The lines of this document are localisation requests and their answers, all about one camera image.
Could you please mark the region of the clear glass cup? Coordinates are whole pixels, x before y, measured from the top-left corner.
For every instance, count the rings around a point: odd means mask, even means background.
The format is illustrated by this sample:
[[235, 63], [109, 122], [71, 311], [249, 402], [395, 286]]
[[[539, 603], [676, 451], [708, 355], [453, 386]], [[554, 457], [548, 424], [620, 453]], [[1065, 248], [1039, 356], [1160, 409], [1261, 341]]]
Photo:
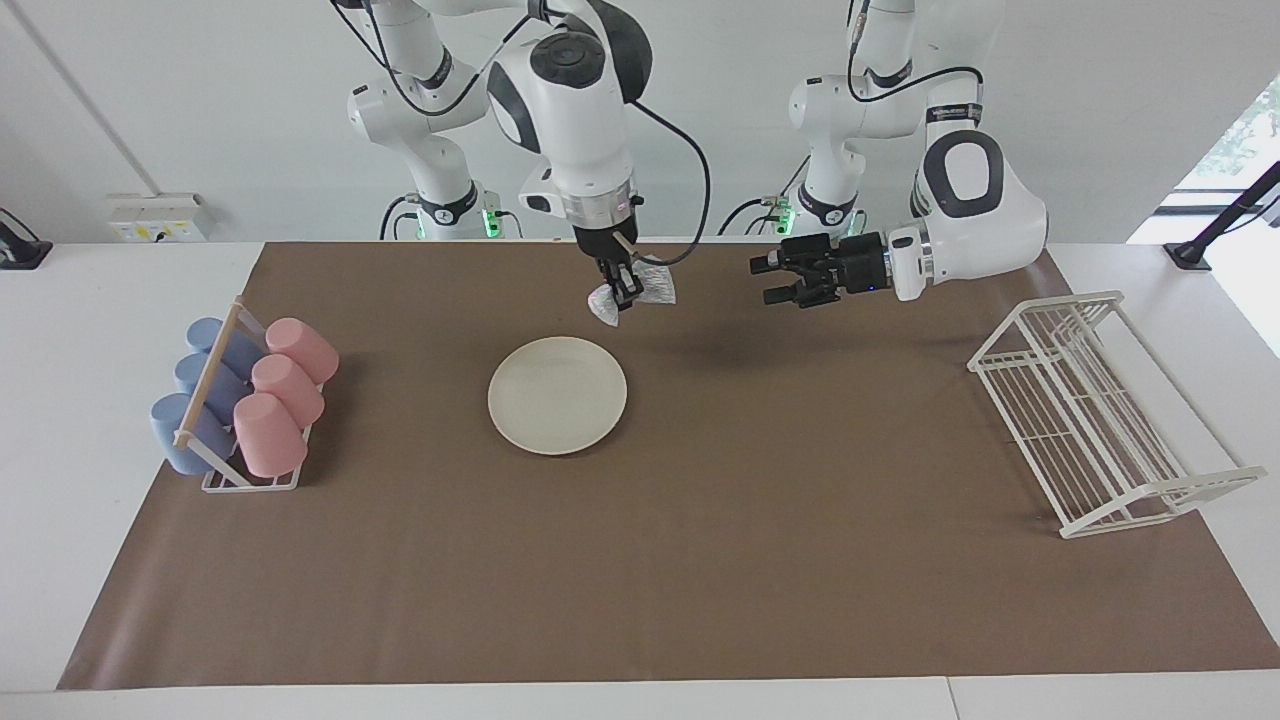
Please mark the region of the clear glass cup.
[[[667, 266], [654, 266], [645, 261], [635, 261], [632, 272], [637, 278], [640, 292], [631, 304], [675, 305], [677, 293], [675, 279]], [[608, 327], [620, 325], [620, 314], [623, 307], [618, 305], [612, 288], [602, 284], [588, 296], [588, 309], [602, 323]]]

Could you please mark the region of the round white plate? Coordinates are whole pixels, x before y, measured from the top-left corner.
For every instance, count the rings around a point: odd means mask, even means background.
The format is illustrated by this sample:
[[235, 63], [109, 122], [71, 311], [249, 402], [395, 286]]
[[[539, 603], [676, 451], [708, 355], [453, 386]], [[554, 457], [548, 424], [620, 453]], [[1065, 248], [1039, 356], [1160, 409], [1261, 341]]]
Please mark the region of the round white plate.
[[567, 456], [602, 442], [620, 423], [628, 382], [618, 360], [576, 337], [531, 341], [494, 370], [486, 406], [493, 425], [515, 447]]

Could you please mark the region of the brown paper table mat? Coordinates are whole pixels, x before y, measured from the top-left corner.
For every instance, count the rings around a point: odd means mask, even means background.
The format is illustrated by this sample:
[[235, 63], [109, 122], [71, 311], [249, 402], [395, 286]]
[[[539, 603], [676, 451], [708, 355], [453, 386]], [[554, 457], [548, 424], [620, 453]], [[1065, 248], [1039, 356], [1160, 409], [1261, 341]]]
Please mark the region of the brown paper table mat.
[[[340, 354], [297, 489], [161, 468], [63, 689], [1280, 667], [1204, 521], [1061, 539], [966, 361], [1048, 256], [913, 304], [765, 307], [748, 246], [620, 328], [564, 245], [271, 243], [244, 288]], [[486, 391], [588, 340], [628, 401], [515, 447]]]

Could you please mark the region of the pink plastic cup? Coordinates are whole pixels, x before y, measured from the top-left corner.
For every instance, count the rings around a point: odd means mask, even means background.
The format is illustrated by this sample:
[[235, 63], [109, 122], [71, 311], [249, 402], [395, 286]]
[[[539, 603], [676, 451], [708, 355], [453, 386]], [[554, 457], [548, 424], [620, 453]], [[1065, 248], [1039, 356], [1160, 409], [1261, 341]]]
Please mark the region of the pink plastic cup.
[[340, 366], [335, 347], [298, 318], [275, 320], [266, 328], [265, 340], [273, 354], [292, 359], [316, 386], [328, 383]]
[[275, 395], [255, 392], [242, 398], [233, 411], [233, 427], [253, 477], [289, 475], [307, 456], [302, 430]]
[[320, 387], [292, 357], [283, 354], [261, 357], [251, 370], [250, 382], [256, 392], [279, 398], [302, 430], [323, 415], [325, 401]]

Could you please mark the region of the black angled stand pole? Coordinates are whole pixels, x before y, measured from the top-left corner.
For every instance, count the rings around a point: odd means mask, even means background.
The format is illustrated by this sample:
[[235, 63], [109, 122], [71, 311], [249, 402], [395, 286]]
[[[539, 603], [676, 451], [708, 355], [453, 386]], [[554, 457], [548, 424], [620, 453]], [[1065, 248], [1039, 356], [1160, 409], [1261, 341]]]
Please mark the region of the black angled stand pole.
[[1267, 197], [1280, 186], [1280, 160], [1275, 161], [1253, 184], [1245, 188], [1230, 205], [1228, 205], [1211, 223], [1207, 224], [1193, 240], [1180, 243], [1166, 243], [1164, 251], [1171, 263], [1184, 272], [1211, 272], [1212, 266], [1206, 260], [1210, 246], [1221, 236], [1240, 229], [1247, 225], [1242, 218], [1254, 210], [1266, 211], [1280, 202], [1280, 195], [1274, 201], [1262, 208], [1261, 200]]

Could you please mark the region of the blue plastic cup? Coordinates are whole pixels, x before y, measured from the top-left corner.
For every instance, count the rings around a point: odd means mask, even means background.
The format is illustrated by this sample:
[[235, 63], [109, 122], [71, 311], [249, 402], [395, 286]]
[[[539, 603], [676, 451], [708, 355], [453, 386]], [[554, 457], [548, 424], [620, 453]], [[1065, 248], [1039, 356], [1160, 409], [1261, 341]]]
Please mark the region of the blue plastic cup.
[[[214, 316], [200, 318], [186, 332], [186, 342], [193, 352], [210, 354], [220, 334], [223, 323]], [[250, 382], [253, 366], [266, 356], [257, 342], [241, 329], [232, 332], [221, 355], [221, 363], [241, 380]]]
[[[210, 354], [196, 352], [187, 355], [175, 365], [175, 386], [183, 393], [195, 396], [206, 366], [210, 363]], [[252, 393], [247, 386], [223, 361], [216, 361], [211, 366], [211, 383], [204, 400], [204, 406], [209, 409], [223, 427], [233, 424], [236, 405]]]
[[[157, 437], [166, 460], [177, 473], [184, 477], [204, 475], [214, 470], [191, 447], [175, 447], [177, 432], [182, 425], [191, 400], [191, 395], [174, 392], [157, 400], [150, 410], [154, 434]], [[234, 437], [209, 407], [202, 406], [200, 409], [195, 434], [221, 460], [228, 460], [234, 452]]]

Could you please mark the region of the bright window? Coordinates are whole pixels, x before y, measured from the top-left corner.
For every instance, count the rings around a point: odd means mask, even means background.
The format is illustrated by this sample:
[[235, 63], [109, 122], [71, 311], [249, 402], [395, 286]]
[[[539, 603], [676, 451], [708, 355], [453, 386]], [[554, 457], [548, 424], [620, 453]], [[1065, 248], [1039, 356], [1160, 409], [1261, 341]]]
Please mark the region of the bright window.
[[1275, 161], [1280, 161], [1280, 74], [1224, 131], [1175, 190], [1245, 190]]

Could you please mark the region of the white cup holder rack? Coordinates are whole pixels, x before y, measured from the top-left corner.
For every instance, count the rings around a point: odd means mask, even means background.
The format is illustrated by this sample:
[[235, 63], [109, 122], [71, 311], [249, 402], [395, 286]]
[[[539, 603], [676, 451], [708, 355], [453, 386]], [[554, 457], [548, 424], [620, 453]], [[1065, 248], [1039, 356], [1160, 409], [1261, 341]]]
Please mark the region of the white cup holder rack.
[[[247, 307], [244, 300], [238, 297], [233, 301], [225, 316], [220, 319], [223, 328], [215, 345], [210, 352], [211, 366], [216, 361], [221, 361], [221, 355], [228, 345], [230, 334], [236, 329], [243, 331], [251, 338], [253, 338], [257, 345], [266, 352], [273, 354], [268, 348], [265, 340], [266, 328], [270, 325], [264, 325]], [[200, 379], [195, 396], [189, 401], [189, 406], [183, 418], [179, 430], [175, 433], [175, 447], [188, 448], [191, 447], [198, 456], [201, 456], [206, 462], [209, 462], [214, 470], [204, 475], [197, 475], [202, 482], [202, 489], [206, 493], [253, 493], [253, 492], [273, 492], [273, 491], [288, 491], [294, 489], [300, 484], [302, 469], [305, 461], [308, 456], [308, 439], [314, 425], [302, 430], [302, 437], [307, 445], [307, 456], [301, 465], [301, 468], [289, 475], [275, 477], [275, 478], [259, 478], [253, 477], [246, 464], [243, 455], [241, 452], [239, 442], [236, 437], [236, 430], [233, 424], [225, 427], [227, 430], [232, 433], [236, 439], [236, 448], [233, 455], [228, 460], [221, 460], [216, 456], [204, 442], [201, 442], [195, 434], [196, 421], [200, 414], [200, 409], [204, 406], [205, 396], [209, 391], [211, 383], [212, 369], [206, 366], [204, 375]]]

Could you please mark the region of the white wall power strip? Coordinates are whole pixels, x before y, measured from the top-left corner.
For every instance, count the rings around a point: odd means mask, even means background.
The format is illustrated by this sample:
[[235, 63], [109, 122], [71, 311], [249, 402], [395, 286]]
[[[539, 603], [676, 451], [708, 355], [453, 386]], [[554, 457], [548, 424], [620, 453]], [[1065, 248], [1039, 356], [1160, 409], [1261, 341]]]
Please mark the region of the white wall power strip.
[[125, 243], [206, 242], [212, 217], [196, 193], [106, 196], [108, 227]]

